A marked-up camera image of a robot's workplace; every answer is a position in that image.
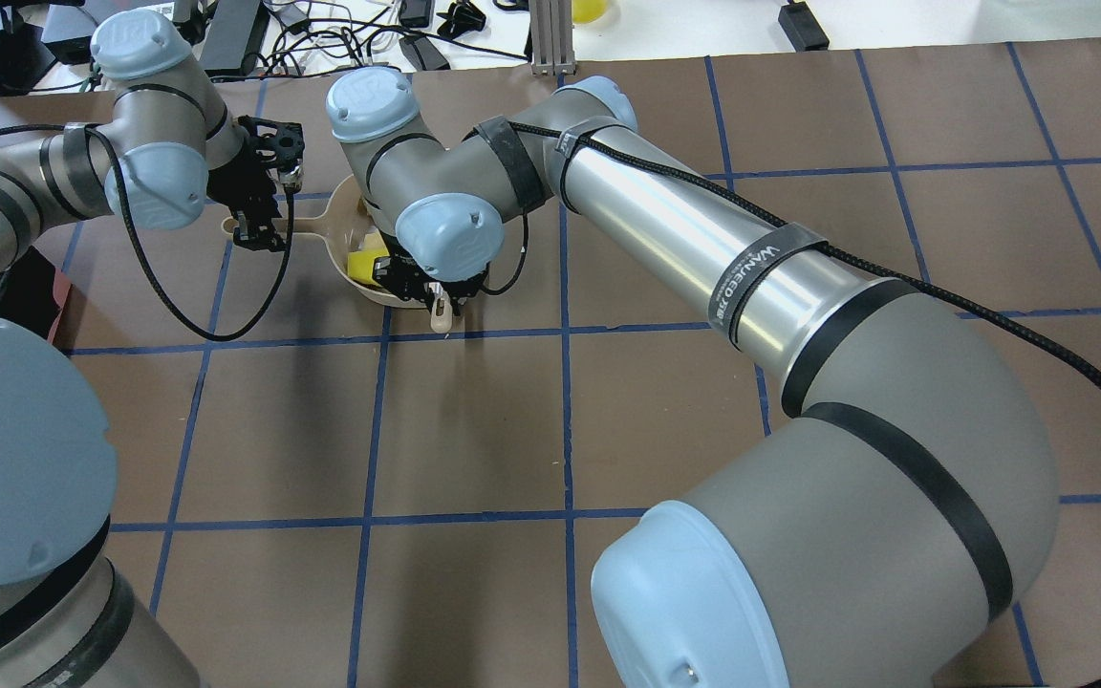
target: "black power brick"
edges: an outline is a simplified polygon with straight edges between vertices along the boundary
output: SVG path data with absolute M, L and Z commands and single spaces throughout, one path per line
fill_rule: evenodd
M 814 18 L 814 12 L 809 11 L 806 3 L 789 0 L 788 4 L 781 8 L 778 22 L 794 51 L 798 53 L 826 51 L 830 45 L 830 39 L 827 39 L 826 32 L 818 25 L 818 19 Z

